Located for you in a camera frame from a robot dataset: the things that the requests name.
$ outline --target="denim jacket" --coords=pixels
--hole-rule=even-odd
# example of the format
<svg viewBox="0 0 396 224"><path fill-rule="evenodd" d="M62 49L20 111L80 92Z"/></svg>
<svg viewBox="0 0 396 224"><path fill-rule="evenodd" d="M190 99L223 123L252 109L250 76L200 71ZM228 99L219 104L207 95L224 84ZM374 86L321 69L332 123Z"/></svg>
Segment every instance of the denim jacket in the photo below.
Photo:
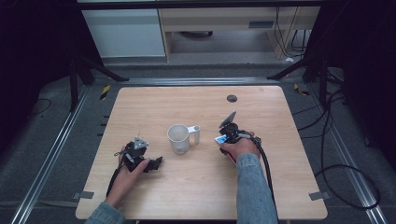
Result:
<svg viewBox="0 0 396 224"><path fill-rule="evenodd" d="M251 153L238 156L238 191L236 210L238 224L277 223L276 209L271 191L265 181L259 158ZM101 203L92 213L86 224L123 223L125 216L107 203Z"/></svg>

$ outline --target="wooden table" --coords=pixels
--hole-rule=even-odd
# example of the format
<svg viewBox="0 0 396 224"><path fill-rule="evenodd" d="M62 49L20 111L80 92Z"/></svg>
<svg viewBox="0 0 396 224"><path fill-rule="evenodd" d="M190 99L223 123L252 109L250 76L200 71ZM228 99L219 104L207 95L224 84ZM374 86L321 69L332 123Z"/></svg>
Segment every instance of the wooden table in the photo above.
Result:
<svg viewBox="0 0 396 224"><path fill-rule="evenodd" d="M229 103L234 94L237 102ZM163 156L158 171L139 177L121 212L127 219L236 219L236 170L219 152L219 125L236 110L233 122L262 139L273 178L280 219L322 219L327 210L317 192L304 147L283 91L278 86L139 87L120 90L97 151L76 215L88 218L106 197L118 158L114 153L139 134L149 142L145 157ZM168 128L201 127L200 144L175 154Z"/></svg>

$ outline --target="cup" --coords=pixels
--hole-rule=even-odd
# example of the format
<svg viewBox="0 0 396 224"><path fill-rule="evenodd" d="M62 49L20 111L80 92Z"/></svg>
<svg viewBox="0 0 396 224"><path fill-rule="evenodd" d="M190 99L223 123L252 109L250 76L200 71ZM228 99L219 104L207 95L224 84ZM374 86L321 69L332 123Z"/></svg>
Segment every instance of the cup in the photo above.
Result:
<svg viewBox="0 0 396 224"><path fill-rule="evenodd" d="M190 148L190 133L194 133L195 144L199 144L200 127L198 125L187 127L175 124L168 129L168 138L176 154L184 154Z"/></svg>

